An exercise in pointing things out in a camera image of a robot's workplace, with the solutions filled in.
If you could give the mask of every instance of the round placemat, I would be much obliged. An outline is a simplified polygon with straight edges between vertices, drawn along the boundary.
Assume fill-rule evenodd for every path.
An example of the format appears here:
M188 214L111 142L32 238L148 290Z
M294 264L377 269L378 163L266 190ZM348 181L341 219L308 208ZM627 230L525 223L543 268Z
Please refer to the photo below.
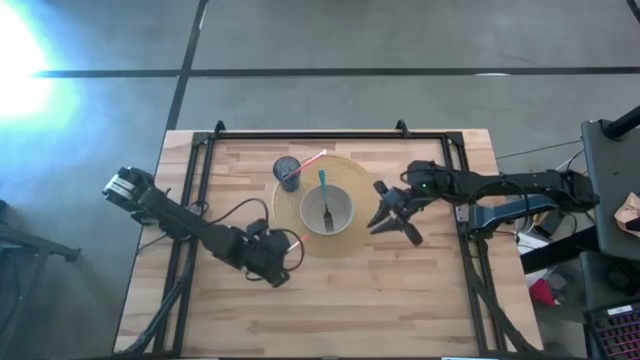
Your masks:
M325 171L327 184L338 186L349 194L355 208L351 224L335 235L319 235L312 232L300 217L302 198L309 190L320 185L319 170ZM373 189L373 180L369 173L355 162L334 155L323 156L302 170L300 187L295 192L286 192L278 185L273 195L277 224L295 231L300 236L309 234L309 239L304 243L305 252L307 255L321 258L349 256L369 242L372 236L367 230L367 223L377 208L378 194Z

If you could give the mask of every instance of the wire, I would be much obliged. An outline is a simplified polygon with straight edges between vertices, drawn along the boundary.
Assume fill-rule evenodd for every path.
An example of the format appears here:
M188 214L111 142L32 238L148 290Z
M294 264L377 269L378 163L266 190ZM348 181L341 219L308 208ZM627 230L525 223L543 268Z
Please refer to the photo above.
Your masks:
M571 231L571 235L573 235L578 231L578 218L576 218L576 216L571 213L568 213L567 215L573 218L573 230Z
M191 209L191 207L192 207L193 205L196 205L197 203L198 203L198 201L194 201L193 203L191 203L191 205L189 205L189 209ZM200 216L201 216L201 217L202 217L202 216L204 216L204 214L206 214L206 213L207 213L207 211L209 211L209 203L208 203L208 202L206 202L206 201L203 201L203 202L202 202L202 214L200 214ZM145 249L145 248L147 248L147 247L149 247L149 246L151 246L151 245L153 245L153 244L157 243L158 241L160 241L160 240L162 240L162 239L164 239L164 238L166 238L166 237L168 237L168 236L169 236L169 234L164 233L162 236L160 236L160 237L158 237L158 238L156 238L156 239L153 239L153 240L149 241L148 243L146 243L146 244L144 244L144 245L140 246L140 247L138 248L138 252L137 252L136 254L140 254L140 252L141 252L143 249Z
M13 314L16 312L16 308L18 307L18 303L20 302L20 280L18 279L18 266L16 265L13 257L10 256L9 259L11 261L11 264L13 265L13 281L15 283L15 288L16 288L16 300L13 303L13 307L11 308L9 315L2 323L2 326L0 326L0 337L6 330L7 325L9 325L9 321L11 320L11 318L13 318Z
M569 162L567 163L567 168L565 169L565 171L566 171L566 170L569 170L569 169L571 168L571 163L573 162L573 160L575 160L575 159L578 157L578 155L582 154L583 152L584 152L584 149L582 149L582 150L578 151L578 153L577 153L577 154L573 155L573 157L572 157L572 158L569 160Z
M302 241L302 239L300 239L300 236L298 236L298 234L296 234L293 230L290 230L290 229L271 229L271 231L286 232L286 233L289 233L289 234L293 235L296 238L297 243L300 245L300 260L298 261L298 263L295 266L293 266L292 268L289 268L289 269L285 269L285 270L291 272L291 271L294 271L297 268L299 268L300 265L302 265L302 262L304 261L304 255L305 255L304 242ZM251 272L249 272L249 271L246 271L244 273L244 278L249 280L249 281L262 281L262 280L264 280L261 277L255 277L255 278L254 277L250 277L249 274L251 274Z
M589 213L588 213L588 212L585 212L584 214L589 218L589 220L591 220L591 222L593 223L593 225L595 225L595 224L596 224L596 221L595 221L595 220L593 220L593 218L591 217L591 215L589 215Z
M296 240L298 241L298 244L300 244L300 260L298 261L298 263L294 267L292 267L290 269L285 269L285 270L293 271L293 270L299 268L300 265L302 265L302 261L304 261L304 255L305 255L304 243L300 239L300 236L298 236L298 234L296 234L293 230L289 230L289 229L273 229L273 230L284 231L286 233L289 233L289 234L293 235L296 238Z
M246 204L248 202L251 202L251 201L257 201L262 205L262 207L264 208L264 219L266 220L267 223L269 223L269 208L267 207L267 204L264 202L264 200L259 199L259 198L250 198L250 199L244 200L240 204L234 206L233 209L229 210L226 214L222 215L221 217L209 221L207 224L208 225L213 225L213 224L219 223L220 221L226 219L229 215L233 214L242 205L244 205L244 204Z
M482 190L486 189L489 186L496 185L496 184L509 184L509 185L517 188L520 191L520 193L522 194L522 196L524 197L525 210L527 212L529 212L531 207L530 207L530 204L529 204L529 197L527 196L527 193L524 191L522 186L520 186L520 185L518 185L515 182L510 181L510 180L498 180L498 181L495 181L495 182L492 182L492 183L485 184L485 185L479 187L478 189L476 189L474 192L472 192L471 195L469 195L469 197L467 198L466 202L468 204L472 204L472 202L475 203L474 201L476 201L476 196L478 196L478 194L480 194L480 192Z
M560 144L555 144L555 145L543 146L543 147L541 147L541 148L532 149L532 150L527 150L527 151L521 151L521 152L517 152L517 153L513 153L513 154L508 154L508 155L498 156L498 157L496 157L496 160L505 159L505 158L512 157L512 156L518 156L518 155L530 154L530 153L532 153L532 152L536 152L536 151L542 151L542 150L547 150L547 149L553 149L553 148L557 148L557 147L560 147L560 146L576 144L576 143L579 143L579 142L582 142L582 139L580 139L580 140L574 140L574 141L568 141L568 142L564 142L564 143L560 143Z
M149 246L151 246L151 245L153 245L153 244L157 243L158 241L160 241L160 240L162 240L162 239L166 238L167 236L169 236L169 234L164 233L162 236L160 236L160 237L158 237L158 238L155 238L155 239L153 239L153 240L149 241L148 243L146 243L146 244L144 244L144 245L140 246L140 247L138 248L138 252L137 252L137 254L140 254L140 252L141 252L143 249L145 249L145 248L147 248L147 247L149 247Z
M445 170L445 171L447 171L449 173L449 176L451 176L451 181L453 181L454 188L460 189L460 186L458 186L458 182L457 182L456 176L455 176L456 170L449 169L449 168L442 168L442 170ZM407 180L407 178L406 178L407 174L413 174L413 173L425 172L425 171L427 171L427 170L425 170L425 169L416 169L416 170L411 170L411 171L404 171L404 172L400 173L400 181L402 181L403 183L411 186L411 188L413 188L413 189L419 189L420 191L424 192L425 194L427 194L431 198L433 198L434 197L433 194L429 193L427 190L425 190L425 189L423 189L421 187L412 185L409 182L409 180ZM444 194L444 188L441 188L440 189L440 193L438 195L436 195L435 197L441 198L443 194Z

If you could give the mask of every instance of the wooden tabletop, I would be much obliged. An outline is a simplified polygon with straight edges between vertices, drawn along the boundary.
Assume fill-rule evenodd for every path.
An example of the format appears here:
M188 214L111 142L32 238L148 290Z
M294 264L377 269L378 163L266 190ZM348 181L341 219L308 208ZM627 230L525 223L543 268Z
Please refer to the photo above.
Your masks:
M471 170L496 174L488 131L462 132ZM157 187L171 188L169 197L176 202L182 193L192 134L167 133L156 172ZM271 173L274 161L284 155L303 159L322 149L357 162L388 186L400 186L399 174L411 160L444 164L441 144L435 140L216 140L207 193L211 209L205 217L218 217L249 197L260 197L271 207L277 185ZM263 217L263 210L254 205L243 207L226 224L244 228ZM215 259L200 245L183 356L477 355L452 207L438 201L412 222L425 239L421 246L414 248L402 233L387 233L374 237L351 257L307 256L291 273L291 280L278 289L246 281L243 272ZM146 228L141 244L159 235L157 228ZM162 240L137 256L116 350L131 344L158 309L170 248L170 240ZM527 340L541 349L513 237L496 234L489 241L489 258L500 305ZM167 331L169 346L176 312ZM483 313L488 338L492 338L487 311Z

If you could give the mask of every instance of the concrete floor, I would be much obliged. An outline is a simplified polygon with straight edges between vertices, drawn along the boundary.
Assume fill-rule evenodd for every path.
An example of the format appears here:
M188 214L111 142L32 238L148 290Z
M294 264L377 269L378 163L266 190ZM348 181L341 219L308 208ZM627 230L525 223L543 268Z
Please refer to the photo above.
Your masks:
M0 16L10 10L24 22L51 70L179 69L196 7L10 0ZM639 35L624 0L211 0L193 67L637 66ZM3 78L33 52L10 46ZM110 353L140 227L100 191L120 166L154 171L176 83L35 80L29 86L48 100L23 115L2 110L39 92L0 84L0 198L20 227L83 249L77 263L49 262L15 358ZM639 75L192 79L177 128L217 120L229 129L390 128L404 119L412 128L488 128L500 157L577 140L582 121L616 118L638 93ZM580 148L499 165L538 171Z

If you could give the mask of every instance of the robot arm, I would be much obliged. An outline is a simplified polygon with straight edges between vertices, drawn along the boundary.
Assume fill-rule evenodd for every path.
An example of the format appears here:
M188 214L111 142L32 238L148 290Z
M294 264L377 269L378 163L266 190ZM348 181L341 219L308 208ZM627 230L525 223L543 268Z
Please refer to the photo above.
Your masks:
M540 195L498 208L475 206L470 212L470 230L472 233L485 234L495 230L504 221L553 207L584 212L599 202L591 180L574 171L547 170L531 174L483 176L448 169L432 161L413 161L401 179L410 187L404 190L397 187L388 189L381 181L373 185L381 200L378 211L367 227L371 234L402 231L416 246L422 243L422 236L409 219L439 199L458 206L473 204L484 196Z
M154 219L173 239L200 239L219 260L238 270L246 267L273 287L289 280L289 272L283 265L289 240L283 231L269 230L264 219L249 224L246 231L208 223L169 199L155 187L151 174L136 168L121 168L102 193L107 200L130 212L137 222L145 224Z

